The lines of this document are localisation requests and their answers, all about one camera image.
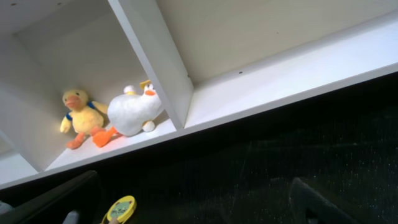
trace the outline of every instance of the cartoon face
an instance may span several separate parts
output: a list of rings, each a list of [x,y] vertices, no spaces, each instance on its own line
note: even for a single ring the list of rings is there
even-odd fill
[[[130,207],[131,202],[120,202],[115,205],[111,212],[111,217],[119,217],[125,213],[129,207]]]
[[[153,84],[147,84],[144,87],[144,93],[145,95],[148,96],[154,96],[156,95],[156,91],[155,91],[155,87],[153,86]]]

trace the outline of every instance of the blue strap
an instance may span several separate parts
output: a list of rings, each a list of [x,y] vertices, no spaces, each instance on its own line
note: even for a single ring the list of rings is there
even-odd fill
[[[67,112],[67,119],[70,121],[72,120],[72,117],[69,115],[69,112]]]
[[[89,106],[91,109],[95,109],[95,106],[92,101],[88,102],[87,106]]]

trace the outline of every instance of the black object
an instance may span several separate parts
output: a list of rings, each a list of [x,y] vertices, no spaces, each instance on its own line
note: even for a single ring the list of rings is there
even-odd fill
[[[0,223],[63,223],[72,210],[79,223],[92,223],[102,196],[99,177],[90,170],[0,216]]]
[[[296,177],[293,180],[290,204],[297,224],[385,223],[303,177]]]

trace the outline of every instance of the dark background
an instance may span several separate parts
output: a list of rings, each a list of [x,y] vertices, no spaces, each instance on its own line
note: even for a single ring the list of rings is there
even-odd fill
[[[91,169],[107,194],[94,223],[125,195],[138,204],[128,223],[293,223],[289,187],[302,176],[398,223],[397,86],[398,73],[377,78],[5,189],[0,200],[18,206]]]

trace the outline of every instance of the white plush body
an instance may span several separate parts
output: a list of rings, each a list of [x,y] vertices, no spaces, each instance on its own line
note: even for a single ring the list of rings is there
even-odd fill
[[[159,96],[120,95],[108,108],[108,117],[116,130],[125,135],[137,134],[146,121],[152,121],[163,111]]]

